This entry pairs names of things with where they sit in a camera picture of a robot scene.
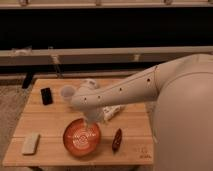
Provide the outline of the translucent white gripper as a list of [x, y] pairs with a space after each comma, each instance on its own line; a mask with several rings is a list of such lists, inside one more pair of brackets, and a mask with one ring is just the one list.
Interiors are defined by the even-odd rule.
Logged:
[[102, 108], [88, 109], [83, 112], [85, 126], [88, 127], [91, 124], [99, 123], [104, 120], [104, 114]]

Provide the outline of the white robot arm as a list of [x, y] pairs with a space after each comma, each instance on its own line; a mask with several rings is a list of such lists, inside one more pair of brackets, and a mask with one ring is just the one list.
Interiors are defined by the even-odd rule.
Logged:
[[154, 101], [154, 171], [213, 171], [213, 55], [165, 62], [99, 89], [82, 85], [81, 111]]

